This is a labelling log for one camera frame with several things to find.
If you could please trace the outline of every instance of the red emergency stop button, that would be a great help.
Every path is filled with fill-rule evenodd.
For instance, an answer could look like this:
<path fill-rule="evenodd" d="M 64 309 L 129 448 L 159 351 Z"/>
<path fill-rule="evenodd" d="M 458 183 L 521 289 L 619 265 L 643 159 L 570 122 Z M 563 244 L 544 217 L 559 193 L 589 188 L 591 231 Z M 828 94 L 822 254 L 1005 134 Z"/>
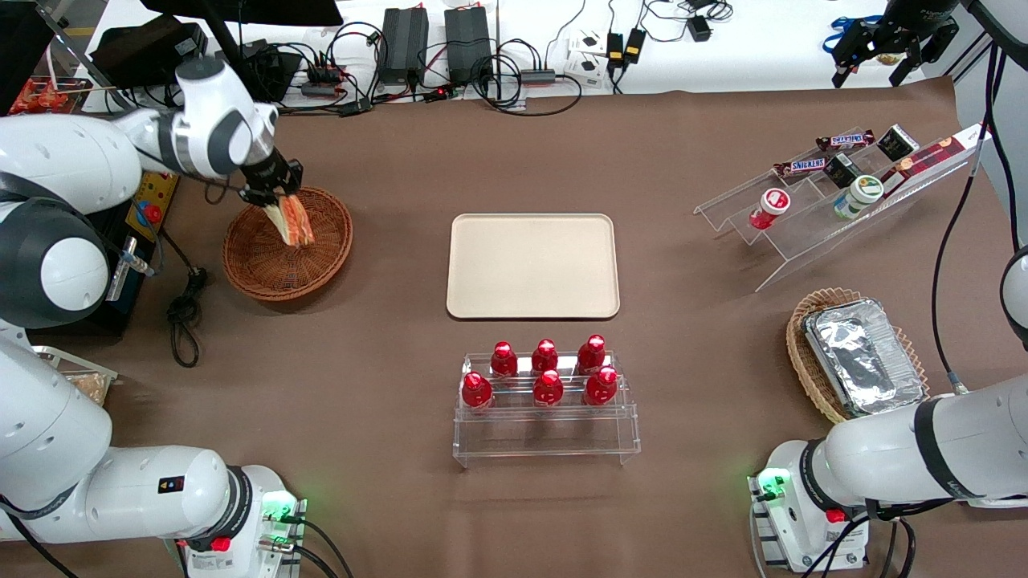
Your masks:
<path fill-rule="evenodd" d="M 839 523 L 840 521 L 846 521 L 846 512 L 834 508 L 824 511 L 824 517 L 828 518 L 829 523 Z"/>
<path fill-rule="evenodd" d="M 216 552 L 227 552 L 228 547 L 232 545 L 232 539 L 226 538 L 224 536 L 219 536 L 214 540 L 211 540 L 211 549 Z"/>
<path fill-rule="evenodd" d="M 160 222 L 160 217 L 163 216 L 163 213 L 160 212 L 160 207 L 151 203 L 143 208 L 143 216 L 146 217 L 146 220 L 150 221 L 150 224 L 157 224 Z"/>

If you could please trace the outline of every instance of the aluminum foil tray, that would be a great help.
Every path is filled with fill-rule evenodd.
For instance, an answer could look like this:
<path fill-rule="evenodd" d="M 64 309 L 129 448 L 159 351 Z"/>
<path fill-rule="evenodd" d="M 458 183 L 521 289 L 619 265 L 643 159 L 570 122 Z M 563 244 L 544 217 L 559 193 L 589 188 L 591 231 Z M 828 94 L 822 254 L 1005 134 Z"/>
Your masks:
<path fill-rule="evenodd" d="M 843 407 L 869 416 L 927 397 L 881 303 L 859 299 L 811 313 L 803 327 Z"/>

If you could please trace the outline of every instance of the acrylic bottle rack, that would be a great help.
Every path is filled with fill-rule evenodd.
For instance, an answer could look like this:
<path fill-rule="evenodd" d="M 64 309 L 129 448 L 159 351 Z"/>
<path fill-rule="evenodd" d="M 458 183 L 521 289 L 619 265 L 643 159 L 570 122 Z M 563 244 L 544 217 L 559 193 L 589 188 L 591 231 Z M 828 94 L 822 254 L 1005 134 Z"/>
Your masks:
<path fill-rule="evenodd" d="M 618 371 L 618 393 L 601 406 L 582 404 L 588 377 L 575 375 L 577 354 L 558 355 L 564 395 L 553 407 L 535 405 L 530 353 L 517 354 L 517 377 L 493 376 L 491 354 L 465 356 L 453 417 L 453 458 L 461 465 L 467 468 L 486 458 L 533 456 L 619 456 L 624 464 L 639 453 L 635 402 L 614 352 L 608 352 L 605 362 Z M 492 384 L 492 407 L 471 408 L 462 401 L 461 383 L 469 371 L 478 371 Z"/>
<path fill-rule="evenodd" d="M 859 128 L 853 128 L 844 134 L 851 135 L 862 132 Z M 940 140 L 929 143 L 927 146 L 931 146 Z M 821 156 L 831 158 L 839 152 L 846 153 L 846 156 L 860 168 L 862 174 L 879 178 L 896 164 L 886 156 L 877 145 L 829 152 L 812 148 L 791 158 L 788 162 Z M 923 180 L 901 186 L 888 198 L 879 201 L 865 209 L 853 220 L 842 219 L 836 215 L 833 205 L 840 195 L 844 194 L 844 191 L 840 190 L 839 186 L 821 171 L 812 175 L 785 179 L 778 177 L 774 171 L 768 171 L 700 205 L 693 211 L 693 214 L 702 214 L 717 231 L 725 230 L 731 226 L 746 245 L 754 245 L 761 239 L 765 239 L 771 244 L 781 263 L 770 277 L 757 287 L 756 291 L 760 291 L 771 283 L 824 256 L 843 242 L 864 232 L 875 223 L 907 212 L 913 206 L 914 201 L 920 197 L 916 194 L 917 192 L 966 165 L 974 152 L 974 147 L 968 148 L 940 162 L 931 168 L 929 174 L 923 176 Z M 787 191 L 792 204 L 788 212 L 778 217 L 769 228 L 758 230 L 749 225 L 749 213 L 757 208 L 761 194 L 772 187 Z"/>

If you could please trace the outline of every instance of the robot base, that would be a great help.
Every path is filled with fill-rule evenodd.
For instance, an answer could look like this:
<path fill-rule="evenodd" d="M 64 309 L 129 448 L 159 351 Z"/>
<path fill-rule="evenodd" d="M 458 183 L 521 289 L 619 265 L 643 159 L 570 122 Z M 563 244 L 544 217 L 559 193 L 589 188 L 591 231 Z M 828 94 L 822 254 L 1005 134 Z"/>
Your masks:
<path fill-rule="evenodd" d="M 769 565 L 785 565 L 798 573 L 806 572 L 847 523 L 829 522 L 824 512 L 807 495 L 800 477 L 800 460 L 806 447 L 805 441 L 782 443 L 771 453 L 767 467 L 749 478 L 758 528 L 763 530 L 761 543 L 765 559 Z M 778 498 L 757 502 L 757 497 L 767 492 L 778 494 Z M 762 525 L 761 518 L 765 515 L 769 523 Z M 865 523 L 843 540 L 832 562 L 833 570 L 864 567 L 868 533 L 868 525 Z M 828 561 L 825 556 L 814 570 L 823 570 Z"/>
<path fill-rule="evenodd" d="M 243 471 L 253 485 L 247 520 L 224 552 L 183 548 L 190 578 L 276 578 L 284 557 L 291 557 L 259 548 L 257 542 L 261 537 L 290 536 L 290 525 L 271 521 L 267 515 L 299 513 L 296 497 L 286 491 L 278 474 L 264 466 L 244 466 Z"/>

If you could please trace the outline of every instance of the round wicker basket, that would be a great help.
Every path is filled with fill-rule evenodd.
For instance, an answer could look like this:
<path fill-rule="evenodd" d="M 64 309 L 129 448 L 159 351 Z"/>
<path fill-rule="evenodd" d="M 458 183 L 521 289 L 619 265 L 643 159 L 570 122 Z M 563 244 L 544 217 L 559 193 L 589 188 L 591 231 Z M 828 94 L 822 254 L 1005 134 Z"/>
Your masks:
<path fill-rule="evenodd" d="M 785 328 L 788 357 L 793 361 L 793 368 L 796 369 L 797 375 L 800 376 L 803 390 L 807 392 L 807 397 L 814 402 L 814 406 L 835 424 L 845 422 L 849 417 L 839 402 L 835 388 L 829 382 L 824 369 L 807 341 L 803 331 L 803 318 L 811 312 L 842 305 L 859 298 L 861 298 L 859 293 L 849 289 L 835 288 L 814 291 L 796 305 L 796 311 L 793 312 L 793 317 L 790 318 L 788 326 Z M 924 389 L 927 390 L 928 383 L 924 377 L 924 368 L 921 367 L 921 361 L 914 353 L 914 346 L 904 334 L 903 329 L 895 326 L 892 329 L 896 332 L 896 337 L 900 338 L 907 355 L 910 356 L 911 362 L 914 363 L 914 368 L 917 370 L 918 376 L 921 377 Z"/>
<path fill-rule="evenodd" d="M 345 205 L 327 191 L 302 187 L 296 193 L 310 218 L 315 242 L 290 247 L 258 207 L 247 207 L 228 225 L 221 247 L 225 275 L 244 295 L 287 301 L 323 287 L 350 254 L 354 226 Z"/>

